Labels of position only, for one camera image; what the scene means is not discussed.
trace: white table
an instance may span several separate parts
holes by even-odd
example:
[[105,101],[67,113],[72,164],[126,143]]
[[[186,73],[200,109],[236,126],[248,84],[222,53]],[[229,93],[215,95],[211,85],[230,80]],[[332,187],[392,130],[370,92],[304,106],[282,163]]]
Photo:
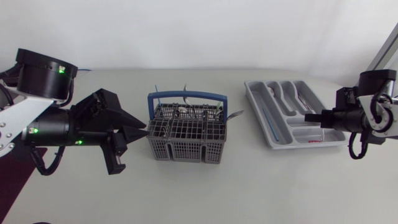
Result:
[[[346,146],[273,151],[245,95],[245,80],[304,79],[329,108],[338,85],[277,70],[80,72],[77,103],[99,88],[148,123],[147,94],[208,91],[228,96],[220,165],[155,161],[146,138],[131,143],[127,168],[108,175],[100,147],[67,147],[49,177],[35,171],[5,223],[397,223],[398,141],[370,145],[354,161]],[[49,164],[54,154],[45,155]]]

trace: black cable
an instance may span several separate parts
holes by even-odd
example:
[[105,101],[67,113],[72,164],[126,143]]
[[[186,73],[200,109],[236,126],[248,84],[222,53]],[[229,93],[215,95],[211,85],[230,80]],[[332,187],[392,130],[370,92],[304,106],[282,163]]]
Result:
[[10,68],[9,70],[7,70],[7,71],[5,71],[5,72],[1,72],[0,73],[0,79],[3,79],[3,78],[7,78],[7,77],[9,77],[10,75],[12,75],[13,73],[16,73],[16,72],[18,72],[19,73],[19,70],[21,69],[21,67],[22,67],[22,65],[20,65],[20,64],[15,64],[12,68]]
[[349,142],[348,142],[349,155],[353,159],[362,159],[365,156],[366,151],[368,151],[368,144],[365,142],[362,142],[361,153],[359,153],[358,155],[355,155],[354,149],[353,149],[355,137],[356,137],[356,133],[351,133],[351,136],[349,137]]
[[72,81],[70,82],[68,99],[61,104],[52,105],[53,107],[61,108],[61,107],[68,105],[71,102],[72,97],[73,97],[73,89],[75,88],[75,85],[73,82],[74,82],[74,79],[72,79]]
[[383,86],[380,88],[379,92],[377,92],[375,95],[373,95],[372,100],[371,100],[371,113],[372,116],[374,118],[374,121],[379,124],[381,122],[381,116],[377,115],[377,110],[376,110],[376,103],[379,101],[380,96],[383,94],[383,91],[385,89],[385,87],[388,85],[388,83],[390,82],[390,80],[386,80],[383,84]]
[[392,103],[392,98],[388,94],[383,93],[381,96],[386,97],[390,101],[390,103]]
[[8,91],[8,89],[6,87],[4,87],[2,84],[0,84],[0,89],[6,96],[7,101],[10,104],[10,106],[14,105],[14,100],[12,99],[12,96],[11,96],[10,92]]
[[42,156],[40,155],[39,151],[35,148],[32,147],[30,149],[30,156],[33,160],[33,163],[36,166],[36,169],[42,174],[42,175],[51,175],[55,172],[55,170],[58,168],[58,165],[61,162],[61,158],[63,155],[63,152],[65,150],[65,146],[60,146],[58,148],[58,152],[55,153],[55,159],[54,161],[51,163],[49,168],[45,168],[45,164],[43,161]]

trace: basket handle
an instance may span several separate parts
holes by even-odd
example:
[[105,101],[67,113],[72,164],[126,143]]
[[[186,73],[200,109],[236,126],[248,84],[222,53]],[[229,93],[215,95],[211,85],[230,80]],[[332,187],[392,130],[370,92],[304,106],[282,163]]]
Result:
[[228,99],[224,95],[215,94],[215,93],[207,93],[201,91],[160,91],[157,93],[149,93],[148,94],[148,108],[149,108],[149,118],[152,120],[155,118],[154,112],[154,99],[158,98],[168,98],[168,97],[195,97],[195,98],[203,98],[209,100],[216,100],[223,102],[224,109],[224,123],[226,122],[226,118],[228,115]]

